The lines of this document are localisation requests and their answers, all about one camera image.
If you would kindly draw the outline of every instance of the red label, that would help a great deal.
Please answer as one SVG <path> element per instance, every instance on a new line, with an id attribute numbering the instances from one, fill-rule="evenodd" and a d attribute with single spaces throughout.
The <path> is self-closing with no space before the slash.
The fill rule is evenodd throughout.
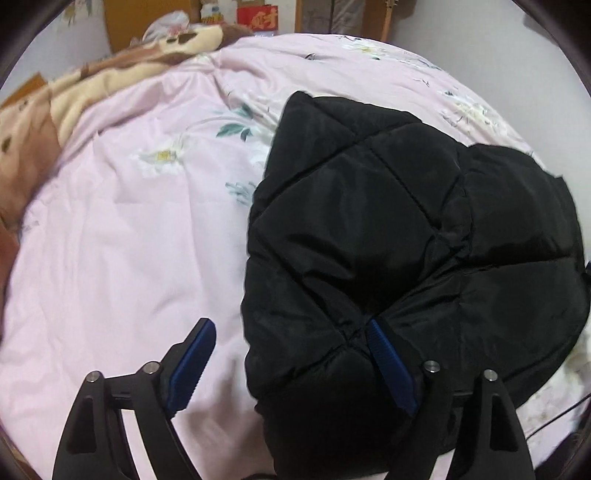
<path id="1" fill-rule="evenodd" d="M 276 5 L 264 7 L 240 7 L 236 13 L 237 23 L 246 25 L 255 32 L 272 32 L 279 29 L 279 9 Z"/>

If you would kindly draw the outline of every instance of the floral pattern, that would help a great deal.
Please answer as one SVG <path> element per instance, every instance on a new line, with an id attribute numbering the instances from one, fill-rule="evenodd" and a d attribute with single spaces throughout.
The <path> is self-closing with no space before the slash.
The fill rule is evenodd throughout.
<path id="1" fill-rule="evenodd" d="M 233 196 L 240 205 L 252 206 L 252 195 L 255 193 L 256 184 L 254 182 L 245 183 L 226 183 L 228 193 Z"/>
<path id="2" fill-rule="evenodd" d="M 507 123 L 488 105 L 477 102 L 468 95 L 461 95 L 459 92 L 451 90 L 446 90 L 441 94 L 448 97 L 455 106 L 453 111 L 444 109 L 440 112 L 443 119 L 452 127 L 458 128 L 460 124 L 464 123 L 466 132 L 470 131 L 472 125 L 475 125 L 489 129 L 495 134 L 511 135 Z"/>
<path id="3" fill-rule="evenodd" d="M 253 120 L 255 118 L 252 109 L 245 103 L 243 103 L 239 108 L 232 110 L 232 112 L 249 120 Z M 248 137 L 252 136 L 252 129 L 244 124 L 229 123 L 221 127 L 216 137 L 231 137 L 238 134 L 240 134 L 240 139 L 245 142 Z"/>
<path id="4" fill-rule="evenodd" d="M 349 37 L 347 35 L 340 35 L 338 38 L 343 41 L 343 48 L 345 50 L 360 51 L 369 55 L 373 60 L 392 59 L 419 70 L 441 70 L 437 65 L 434 65 L 419 55 L 390 45 L 388 45 L 387 48 L 384 48 L 383 46 L 386 44 L 375 40 L 365 40 L 363 38 Z"/>
<path id="5" fill-rule="evenodd" d="M 178 174 L 183 170 L 183 154 L 187 148 L 188 137 L 184 134 L 167 138 L 152 152 L 136 155 L 144 174 L 153 177 L 163 173 Z"/>

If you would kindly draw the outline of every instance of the wrinkled fabric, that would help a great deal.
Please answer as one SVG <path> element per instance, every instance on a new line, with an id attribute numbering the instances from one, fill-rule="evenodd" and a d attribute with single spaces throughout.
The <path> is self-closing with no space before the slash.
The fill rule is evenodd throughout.
<path id="1" fill-rule="evenodd" d="M 517 150 L 466 147 L 408 112 L 342 98 L 288 101 L 248 252 L 246 374 L 280 478 L 387 469 L 411 419 L 371 360 L 369 320 L 449 369 L 458 398 L 492 368 L 519 406 L 589 314 L 562 179 Z"/>

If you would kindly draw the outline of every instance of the wooden furniture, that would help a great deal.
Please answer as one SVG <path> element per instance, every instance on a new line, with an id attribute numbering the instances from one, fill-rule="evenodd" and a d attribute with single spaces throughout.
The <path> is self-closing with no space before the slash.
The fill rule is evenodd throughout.
<path id="1" fill-rule="evenodd" d="M 392 10 L 397 4 L 398 0 L 365 0 L 361 36 L 387 42 Z"/>
<path id="2" fill-rule="evenodd" d="M 303 4 L 306 0 L 297 0 L 295 8 L 295 31 L 302 32 Z M 333 29 L 332 21 L 335 12 L 335 0 L 308 0 L 322 3 L 324 10 L 330 11 L 330 18 L 327 19 L 328 26 L 324 33 L 343 33 Z M 363 24 L 359 35 L 365 38 L 372 38 L 386 42 L 392 23 L 392 10 L 398 0 L 365 0 L 363 12 Z"/>

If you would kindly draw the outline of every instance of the patterned bedding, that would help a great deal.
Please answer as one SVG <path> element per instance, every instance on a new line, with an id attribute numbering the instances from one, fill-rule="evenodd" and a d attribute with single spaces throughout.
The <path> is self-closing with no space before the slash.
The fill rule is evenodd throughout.
<path id="1" fill-rule="evenodd" d="M 174 425 L 206 479 L 272 471 L 246 389 L 240 303 L 252 193 L 298 90 L 410 111 L 464 144 L 531 147 L 446 72 L 402 49 L 333 35 L 242 38 L 91 106 L 28 206 L 7 296 L 0 413 L 43 479 L 85 375 L 137 370 L 202 316 L 218 342 Z M 526 434 L 591 388 L 589 327 L 519 411 Z M 529 440 L 536 464 L 580 410 Z M 133 415 L 142 479 L 154 474 Z M 433 478 L 444 478 L 450 454 Z"/>

